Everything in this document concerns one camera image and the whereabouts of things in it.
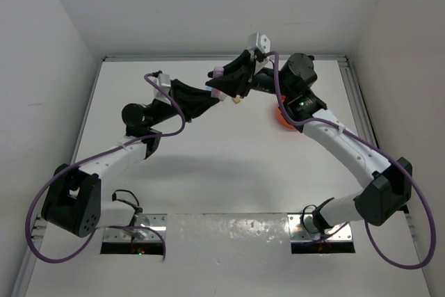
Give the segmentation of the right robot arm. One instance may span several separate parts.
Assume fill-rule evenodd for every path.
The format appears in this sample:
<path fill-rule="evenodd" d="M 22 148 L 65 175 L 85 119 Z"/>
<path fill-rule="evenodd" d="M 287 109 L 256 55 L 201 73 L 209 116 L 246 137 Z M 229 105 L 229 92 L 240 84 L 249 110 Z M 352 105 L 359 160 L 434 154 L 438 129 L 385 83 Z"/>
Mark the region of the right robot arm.
<path fill-rule="evenodd" d="M 208 73 L 206 85 L 230 97 L 245 97 L 251 90 L 279 93 L 282 115 L 300 133 L 323 146 L 355 177 L 362 191 L 329 198 L 301 223 L 309 234 L 324 234 L 335 225 L 362 220 L 381 226 L 411 198 L 411 163 L 392 163 L 375 148 L 360 142 L 311 90 L 317 80 L 314 58 L 292 54 L 279 71 L 261 68 L 244 51 L 235 61 Z"/>

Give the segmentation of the purple correction tape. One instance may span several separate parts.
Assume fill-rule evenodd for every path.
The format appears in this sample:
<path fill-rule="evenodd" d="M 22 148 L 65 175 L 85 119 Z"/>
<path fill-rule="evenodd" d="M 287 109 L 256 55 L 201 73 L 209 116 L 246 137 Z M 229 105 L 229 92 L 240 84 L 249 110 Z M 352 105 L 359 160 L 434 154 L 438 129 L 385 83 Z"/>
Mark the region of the purple correction tape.
<path fill-rule="evenodd" d="M 212 79 L 216 80 L 216 86 L 211 89 L 211 96 L 223 101 L 226 98 L 226 94 L 220 90 L 220 78 L 224 75 L 223 67 L 215 67 L 213 69 Z"/>

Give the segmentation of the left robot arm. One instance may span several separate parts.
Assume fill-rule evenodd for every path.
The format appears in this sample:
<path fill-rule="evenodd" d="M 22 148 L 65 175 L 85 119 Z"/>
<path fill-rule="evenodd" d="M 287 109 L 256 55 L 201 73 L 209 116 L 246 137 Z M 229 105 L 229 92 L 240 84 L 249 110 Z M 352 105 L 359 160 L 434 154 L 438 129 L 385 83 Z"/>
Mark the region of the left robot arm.
<path fill-rule="evenodd" d="M 102 199 L 102 190 L 128 167 L 146 160 L 158 148 L 162 133 L 153 127 L 175 116 L 184 122 L 202 115 L 219 102 L 208 90 L 175 79 L 151 104 L 127 104 L 122 110 L 126 134 L 111 153 L 79 166 L 61 165 L 49 186 L 41 215 L 49 223 L 78 237 L 97 228 L 132 225 L 140 205 Z"/>

